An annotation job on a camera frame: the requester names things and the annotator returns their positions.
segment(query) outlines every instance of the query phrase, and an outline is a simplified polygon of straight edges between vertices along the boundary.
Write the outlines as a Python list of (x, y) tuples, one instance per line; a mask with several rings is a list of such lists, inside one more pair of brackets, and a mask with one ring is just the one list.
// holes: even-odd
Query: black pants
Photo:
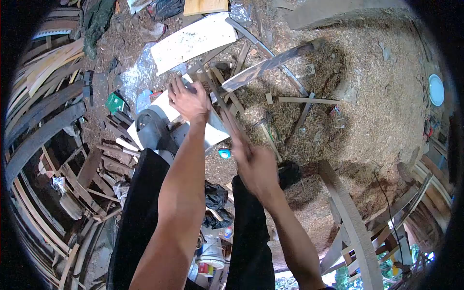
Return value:
[[(108, 290), (126, 290), (158, 223), (158, 196), (169, 165), (150, 149), (142, 151), (127, 195), (108, 269)], [(266, 216), (240, 177), (232, 180), (235, 222), (226, 289), (274, 289)], [(187, 279), (185, 289), (203, 289)]]

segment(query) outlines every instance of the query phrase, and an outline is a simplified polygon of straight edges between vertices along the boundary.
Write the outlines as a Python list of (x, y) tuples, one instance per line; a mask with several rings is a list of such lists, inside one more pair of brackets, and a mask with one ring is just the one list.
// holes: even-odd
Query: dirt floor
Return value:
[[(105, 72), (113, 56), (117, 57), (120, 64), (108, 74), (109, 92), (117, 88), (113, 84), (116, 75), (135, 64), (149, 41), (140, 33), (141, 26), (150, 26), (148, 13), (143, 10), (131, 16), (127, 3), (120, 1), (119, 4), (121, 13), (112, 17), (108, 31), (97, 44), (97, 59), (86, 60), (85, 67), (95, 73)], [(396, 164), (403, 161), (412, 166), (422, 155), (424, 143), (424, 119), (428, 114), (423, 92), (425, 71), (422, 62), (425, 58), (410, 20), (363, 20), (313, 31), (293, 31), (283, 18), (283, 9), (271, 7), (269, 1), (244, 3), (245, 6), (248, 4), (252, 4), (253, 19), (249, 31), (275, 54), (305, 41), (326, 39), (322, 49), (287, 63), (308, 92), (316, 93), (317, 97), (339, 99), (334, 90), (341, 80), (348, 81), (352, 88), (351, 97), (345, 96), (339, 106), (346, 119), (345, 128), (336, 128), (334, 119), (327, 114), (328, 105), (315, 104), (294, 142), (285, 145), (284, 141), (301, 114), (302, 105), (279, 103), (278, 97), (298, 97), (298, 92), (281, 71), (267, 72), (235, 92), (245, 108), (245, 114), (239, 115), (238, 119), (251, 140), (257, 145), (268, 146), (262, 130), (253, 127), (253, 124), (269, 112), (281, 135), (276, 146), (284, 160), (304, 166), (327, 159), (364, 219), (382, 211), (387, 203), (373, 176), (374, 170), (379, 171), (380, 183), (392, 202), (402, 194), (401, 189), (397, 189), (401, 180)], [(182, 28), (182, 19), (176, 16), (164, 23), (168, 30), (163, 38)], [(244, 41), (241, 39), (232, 44), (214, 60), (234, 62)], [(391, 51), (387, 61), (383, 59), (379, 42)], [(263, 59), (265, 57), (260, 52), (254, 56), (249, 54), (245, 67)], [(167, 80), (168, 74), (158, 78), (153, 76), (145, 87), (139, 89), (165, 90)], [(265, 93), (269, 92), (274, 99), (272, 105), (267, 105), (265, 98)], [(102, 123), (102, 113), (108, 113), (103, 105), (105, 101), (106, 97), (96, 100), (98, 105), (86, 114), (88, 122), (84, 125), (87, 128), (84, 129), (84, 141), (89, 147), (102, 139), (115, 140), (113, 133)], [(126, 101), (134, 111), (134, 100)], [(206, 179), (212, 183), (224, 186), (236, 174), (233, 159), (222, 159), (217, 153), (217, 148), (229, 145), (228, 140), (218, 144), (206, 157)], [(285, 194), (322, 257), (337, 232), (327, 202), (328, 191), (322, 180), (318, 175), (304, 178)], [(280, 243), (271, 241), (269, 244), (275, 270), (286, 269)]]

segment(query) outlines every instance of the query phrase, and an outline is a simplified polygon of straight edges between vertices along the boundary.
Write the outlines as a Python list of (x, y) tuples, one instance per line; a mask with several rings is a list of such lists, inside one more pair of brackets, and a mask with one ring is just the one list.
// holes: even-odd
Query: wooden stick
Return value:
[(93, 190), (93, 189), (88, 188), (87, 191), (90, 192), (90, 193), (93, 193), (93, 194), (95, 194), (95, 195), (104, 197), (104, 198), (106, 198), (106, 199), (109, 199), (109, 200), (112, 200), (112, 201), (117, 201), (117, 202), (121, 203), (121, 200), (120, 200), (120, 199), (117, 199), (117, 198), (114, 198), (114, 197), (111, 197), (111, 196), (107, 196), (106, 194), (100, 193), (100, 192), (95, 191), (95, 190)]
[(266, 136), (267, 141), (269, 141), (269, 144), (270, 144), (272, 150), (274, 150), (274, 153), (277, 156), (277, 160), (279, 160), (279, 162), (282, 162), (282, 157), (280, 156), (279, 151), (277, 150), (277, 147), (274, 144), (274, 141), (272, 140), (271, 136), (269, 135), (269, 132), (267, 131), (266, 126), (264, 124), (262, 124), (262, 123), (260, 124), (260, 126), (263, 129), (264, 135)]
[(63, 273), (61, 274), (61, 279), (59, 281), (59, 290), (63, 290), (64, 288), (64, 283), (66, 282), (66, 278), (68, 277), (69, 269), (71, 268), (71, 265), (73, 264), (74, 259), (76, 258), (76, 254), (78, 250), (79, 250), (79, 244), (76, 243), (74, 247), (72, 248), (71, 253), (69, 254), (66, 264), (64, 265)]
[(316, 98), (303, 98), (303, 97), (280, 97), (279, 102), (285, 103), (320, 103), (320, 104), (341, 104), (337, 100), (316, 99)]

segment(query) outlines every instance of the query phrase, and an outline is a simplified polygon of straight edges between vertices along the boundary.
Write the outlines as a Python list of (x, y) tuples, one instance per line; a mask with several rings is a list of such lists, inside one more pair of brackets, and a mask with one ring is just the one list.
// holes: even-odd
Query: debris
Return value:
[(118, 60), (116, 57), (113, 57), (113, 59), (110, 61), (110, 64), (108, 65), (108, 69), (106, 70), (108, 73), (110, 73), (113, 69), (117, 67)]
[(84, 52), (92, 60), (97, 57), (97, 41), (108, 29), (115, 0), (100, 0), (85, 15)]
[(166, 24), (156, 22), (153, 24), (153, 28), (151, 30), (140, 27), (140, 35), (147, 42), (155, 42), (163, 36), (167, 28), (168, 26)]
[(127, 0), (127, 4), (129, 5), (129, 9), (130, 9), (130, 14), (133, 15), (136, 12), (139, 12), (140, 10), (145, 8), (146, 6), (150, 5), (151, 2), (152, 2), (152, 0), (147, 0), (147, 1), (143, 1), (143, 0)]
[(383, 60), (387, 61), (390, 58), (390, 53), (391, 53), (390, 49), (384, 47), (383, 42), (379, 42), (379, 46), (380, 46), (380, 48), (382, 49), (382, 52), (383, 52)]
[(309, 74), (309, 75), (314, 75), (316, 73), (316, 70), (314, 68), (314, 64), (309, 64), (306, 66), (306, 72)]
[(322, 132), (318, 131), (316, 135), (314, 136), (313, 143), (319, 142), (319, 140), (321, 139), (321, 136), (322, 136)]
[(266, 94), (266, 101), (268, 105), (272, 105), (272, 94), (271, 93)]

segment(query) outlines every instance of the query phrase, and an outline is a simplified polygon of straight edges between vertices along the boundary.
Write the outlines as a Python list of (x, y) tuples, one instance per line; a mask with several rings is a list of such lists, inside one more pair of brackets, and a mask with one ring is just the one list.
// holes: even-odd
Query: wooden slat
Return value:
[(242, 49), (238, 54), (237, 61), (231, 71), (231, 77), (239, 74), (242, 71), (243, 63), (245, 62), (248, 51), (250, 50), (250, 44), (248, 42), (243, 43)]
[(184, 16), (228, 10), (228, 0), (186, 0), (184, 5)]
[(92, 182), (98, 165), (102, 162), (102, 151), (98, 148), (93, 148), (89, 156), (85, 159), (84, 164), (77, 175), (77, 181), (83, 188), (88, 188)]
[(227, 92), (235, 91), (236, 89), (246, 85), (255, 78), (263, 75), (265, 71), (274, 69), (286, 63), (287, 61), (305, 55), (309, 52), (315, 51), (317, 48), (323, 46), (324, 42), (325, 41), (323, 39), (314, 39), (308, 43), (291, 48), (286, 52), (278, 54), (271, 59), (264, 60), (226, 80), (222, 84), (222, 88)]
[(16, 197), (17, 202), (19, 203), (19, 206), (22, 208), (24, 214), (26, 217), (29, 219), (31, 222), (32, 226), (39, 232), (39, 234), (44, 238), (45, 241), (50, 241), (50, 246), (62, 257), (66, 258), (67, 255), (65, 252), (63, 252), (55, 243), (52, 242), (52, 239), (48, 237), (48, 235), (42, 230), (42, 228), (37, 224), (35, 219), (31, 216), (29, 211), (27, 210), (25, 204), (23, 203), (23, 200), (20, 198), (18, 192), (16, 191), (16, 188), (14, 185), (11, 186), (11, 190), (13, 191), (14, 196)]
[(279, 102), (282, 103), (320, 103), (320, 104), (341, 104), (337, 100), (316, 99), (316, 98), (303, 98), (303, 97), (280, 97)]
[(79, 250), (79, 244), (76, 243), (69, 254), (68, 260), (63, 268), (63, 273), (61, 274), (61, 279), (59, 281), (59, 290), (63, 290), (64, 284), (66, 282), (66, 278), (68, 277), (69, 269), (71, 265), (74, 263), (74, 259), (76, 259), (77, 252)]
[(88, 206), (93, 209), (97, 214), (101, 216), (106, 216), (106, 212), (93, 200), (90, 194), (79, 184), (77, 181), (77, 176), (71, 170), (67, 163), (63, 164), (62, 169), (66, 180), (71, 184), (74, 188), (74, 194), (82, 197), (82, 199), (88, 204)]
[(319, 175), (329, 190), (330, 196), (334, 199), (343, 224), (347, 229), (351, 244), (354, 245), (356, 260), (360, 265), (362, 273), (364, 289), (383, 289), (382, 275), (377, 263), (374, 247), (361, 219), (361, 215), (348, 191), (338, 176), (336, 176), (330, 164), (325, 160), (319, 161)]

